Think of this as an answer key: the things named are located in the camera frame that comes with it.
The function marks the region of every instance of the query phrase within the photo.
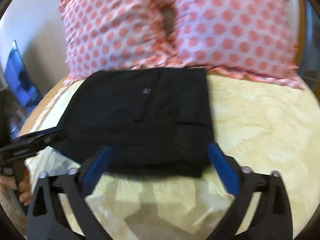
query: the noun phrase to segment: yellow bed sheet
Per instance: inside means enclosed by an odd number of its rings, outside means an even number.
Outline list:
[[[221,149],[255,172],[280,171],[296,236],[320,201],[320,108],[315,96],[306,86],[297,90],[216,75],[207,79]],[[32,131],[55,126],[81,83],[61,88]],[[33,186],[40,172],[63,162],[51,148],[28,159]],[[256,193],[239,232],[249,225],[258,197]],[[81,233],[68,200],[64,195],[61,200],[72,229]],[[201,240],[217,226],[233,196],[210,168],[201,179],[132,181],[104,175],[86,201],[115,240]]]

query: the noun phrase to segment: folded black shirt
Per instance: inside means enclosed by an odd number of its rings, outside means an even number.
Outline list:
[[[114,147],[109,172],[199,177],[213,142],[204,69],[99,71],[73,95],[52,147],[75,162]]]

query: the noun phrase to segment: blue gripper pad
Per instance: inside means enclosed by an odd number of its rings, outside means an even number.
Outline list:
[[[220,180],[222,181],[226,191],[229,194],[237,196],[239,193],[239,179],[232,171],[224,158],[224,153],[217,147],[216,144],[210,143],[208,145],[208,157],[212,166],[217,171]]]
[[[102,174],[106,172],[108,166],[113,160],[113,148],[106,146],[94,160],[93,164],[87,170],[81,180],[81,196],[86,197],[92,194],[96,184]]]

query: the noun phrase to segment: blue object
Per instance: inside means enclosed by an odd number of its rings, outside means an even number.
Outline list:
[[[27,115],[31,114],[33,109],[35,109],[42,100],[42,96],[28,76],[16,41],[12,44],[4,78],[19,105],[25,110]]]
[[[229,194],[237,196],[239,193],[239,178],[233,172],[224,158],[224,153],[216,144],[210,143],[208,146],[208,157],[212,166],[217,171],[226,191]]]
[[[92,194],[96,184],[102,174],[106,172],[112,160],[113,148],[111,146],[105,146],[80,181],[81,197],[84,198]]]

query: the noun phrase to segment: wall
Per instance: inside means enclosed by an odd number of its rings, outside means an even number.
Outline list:
[[[31,79],[46,94],[64,76],[66,42],[60,0],[13,0],[0,20],[0,66],[17,41]]]

